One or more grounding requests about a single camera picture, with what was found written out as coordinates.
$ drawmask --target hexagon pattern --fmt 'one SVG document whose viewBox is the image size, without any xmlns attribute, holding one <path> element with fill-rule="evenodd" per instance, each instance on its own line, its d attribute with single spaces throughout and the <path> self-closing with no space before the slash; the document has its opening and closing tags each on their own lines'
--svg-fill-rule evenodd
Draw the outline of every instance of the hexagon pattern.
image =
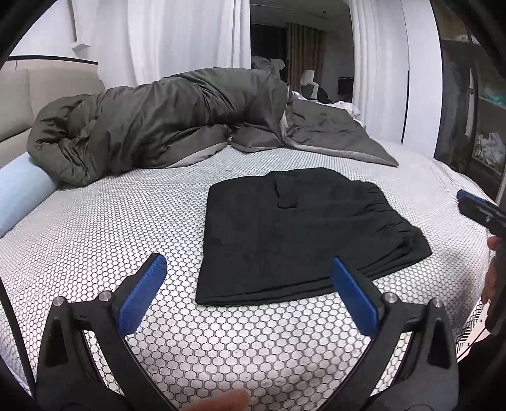
<svg viewBox="0 0 506 411">
<path fill-rule="evenodd" d="M 469 344 L 468 338 L 471 335 L 471 331 L 473 330 L 475 325 L 478 323 L 478 320 L 480 319 L 480 315 L 482 314 L 483 308 L 484 308 L 484 306 L 481 303 L 481 301 L 478 301 L 478 303 L 474 307 L 473 311 L 469 315 L 469 318 L 467 319 L 462 331 L 460 332 L 460 334 L 457 335 L 457 337 L 455 339 L 455 341 L 456 341 L 455 351 L 457 352 L 457 354 L 464 347 L 464 345 L 468 346 L 468 344 Z"/>
<path fill-rule="evenodd" d="M 433 255 L 375 283 L 406 302 L 442 297 L 459 333 L 478 299 L 489 253 L 486 230 L 460 216 L 455 194 L 460 188 L 484 194 L 435 160 L 384 146 L 399 168 L 291 149 L 245 154 L 227 147 L 190 167 L 135 170 L 55 192 L 0 239 L 0 275 L 34 369 L 54 297 L 81 301 L 114 290 L 158 252 L 167 259 L 166 280 L 127 340 L 176 406 L 238 387 L 250 390 L 253 411 L 311 410 L 324 402 L 369 343 L 337 294 L 261 306 L 194 302 L 208 188 L 272 170 L 326 167 L 376 183 L 422 229 Z M 0 321 L 0 353 L 19 372 L 12 335 L 5 318 Z M 399 341 L 377 390 L 391 382 L 408 338 Z M 118 390 L 93 333 L 88 339 L 104 380 Z"/>
</svg>

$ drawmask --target finger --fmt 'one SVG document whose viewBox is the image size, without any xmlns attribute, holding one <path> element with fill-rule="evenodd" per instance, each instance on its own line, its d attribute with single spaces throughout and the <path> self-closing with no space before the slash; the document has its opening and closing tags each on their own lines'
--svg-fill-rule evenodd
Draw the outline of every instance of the finger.
<svg viewBox="0 0 506 411">
<path fill-rule="evenodd" d="M 497 246 L 499 245 L 499 241 L 501 239 L 499 237 L 490 237 L 487 239 L 487 245 L 488 247 L 492 250 L 492 251 L 495 251 L 495 249 L 497 248 Z"/>
<path fill-rule="evenodd" d="M 495 257 L 490 262 L 488 267 L 487 276 L 485 278 L 485 286 L 483 287 L 482 302 L 486 304 L 495 296 L 495 285 L 497 283 L 497 269 L 495 268 Z"/>
<path fill-rule="evenodd" d="M 182 411 L 243 411 L 249 402 L 245 388 L 230 390 L 218 397 L 204 398 L 194 404 L 186 405 Z"/>
</svg>

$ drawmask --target black folded shirt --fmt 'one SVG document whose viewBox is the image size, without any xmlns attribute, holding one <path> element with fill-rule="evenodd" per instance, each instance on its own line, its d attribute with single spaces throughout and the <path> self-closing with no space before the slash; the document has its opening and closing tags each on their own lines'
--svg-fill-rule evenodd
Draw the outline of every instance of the black folded shirt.
<svg viewBox="0 0 506 411">
<path fill-rule="evenodd" d="M 372 183 L 329 169 L 214 184 L 196 302 L 268 304 L 335 292 L 334 257 L 376 279 L 431 255 Z"/>
</svg>

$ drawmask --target ceiling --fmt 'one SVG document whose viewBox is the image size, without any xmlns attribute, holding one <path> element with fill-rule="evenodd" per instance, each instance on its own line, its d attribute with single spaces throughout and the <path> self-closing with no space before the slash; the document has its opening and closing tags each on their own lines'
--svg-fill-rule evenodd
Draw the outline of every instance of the ceiling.
<svg viewBox="0 0 506 411">
<path fill-rule="evenodd" d="M 323 31 L 351 31 L 348 4 L 343 0 L 250 0 L 251 22 L 285 27 L 297 23 Z"/>
</svg>

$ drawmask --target blue gripper pad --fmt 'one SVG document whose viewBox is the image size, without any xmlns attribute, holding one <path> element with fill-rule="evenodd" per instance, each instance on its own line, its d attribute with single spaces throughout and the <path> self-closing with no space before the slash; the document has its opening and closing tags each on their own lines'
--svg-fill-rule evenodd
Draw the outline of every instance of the blue gripper pad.
<svg viewBox="0 0 506 411">
<path fill-rule="evenodd" d="M 481 198 L 481 197 L 478 197 L 477 195 L 474 195 L 474 194 L 471 194 L 471 193 L 468 193 L 467 191 L 465 190 L 459 190 L 457 192 L 457 200 L 460 200 L 461 198 L 463 197 L 469 197 L 469 198 L 472 198 L 482 204 L 488 204 L 488 201 L 485 200 L 484 198 Z"/>
<path fill-rule="evenodd" d="M 137 330 L 166 276 L 167 261 L 164 256 L 157 255 L 118 310 L 116 327 L 120 336 Z"/>
<path fill-rule="evenodd" d="M 380 328 L 378 311 L 339 258 L 334 258 L 330 278 L 360 334 L 376 337 Z"/>
</svg>

